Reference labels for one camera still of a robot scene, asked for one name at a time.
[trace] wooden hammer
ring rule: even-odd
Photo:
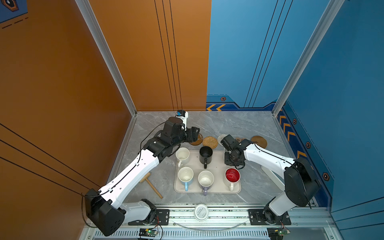
[[[161,199],[163,199],[163,196],[159,193],[159,191],[152,185],[152,183],[148,180],[148,177],[151,175],[151,173],[149,172],[149,173],[147,173],[144,177],[143,177],[143,179],[141,179],[140,180],[140,182],[143,182],[144,180],[146,180],[147,181],[147,183],[151,186],[151,188],[153,189],[153,191],[155,191],[155,193],[157,193],[157,195],[159,195],[159,197],[161,198]]]

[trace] gray marble table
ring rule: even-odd
[[[137,156],[140,142],[155,126],[164,122],[175,112],[138,112],[137,120],[128,142],[125,155],[119,167],[121,172]],[[267,150],[288,156],[284,141],[268,111],[190,111],[187,120],[188,127],[200,128],[203,137],[218,137],[221,134],[231,134],[233,137],[250,139],[255,135],[267,140]],[[182,147],[198,150],[202,145],[192,146],[183,143]],[[223,150],[218,146],[214,150]],[[244,169],[240,170],[242,190],[238,194],[193,194],[178,193],[174,190],[174,180],[177,159],[175,155],[165,158],[161,164],[151,170],[148,178],[162,194],[160,199],[148,183],[138,183],[129,193],[124,202],[137,202],[148,199],[155,204],[173,203],[253,203],[266,204],[273,197],[279,195],[281,190],[262,171],[259,164],[247,161]]]

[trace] yellow arrow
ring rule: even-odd
[[[282,119],[282,118],[285,118],[285,119],[286,119],[287,117],[286,117],[286,116],[280,116],[280,125],[281,125],[281,119]]]
[[[307,155],[305,153],[297,151],[297,158],[299,158],[300,155],[302,155],[303,157],[307,157]]]
[[[211,106],[209,106],[209,107],[207,108],[207,110],[208,110],[208,111],[212,111],[212,110],[211,110],[211,107],[213,107],[213,106],[215,106],[215,105],[216,105],[216,104],[212,104]]]
[[[283,132],[285,133],[285,127],[290,127],[291,125],[289,125],[288,123],[284,123],[283,126],[284,126]]]
[[[290,131],[288,131],[288,136],[287,136],[287,138],[288,138],[288,142],[289,142],[289,136],[290,135],[294,135],[294,136],[296,136],[296,134],[294,133],[294,132],[290,132]]]
[[[220,108],[222,108],[222,107],[224,107],[224,106],[225,106],[225,104],[223,104],[223,105],[221,105],[220,107],[216,108],[216,110],[217,110],[217,111],[221,111]]]

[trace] hexagon emblem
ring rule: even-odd
[[[1,3],[12,12],[19,10],[16,0],[1,0]]]
[[[326,172],[324,172],[323,173],[323,179],[325,180],[325,181],[329,181],[329,179],[330,179],[330,177],[329,177],[329,174],[328,173],[326,173]]]

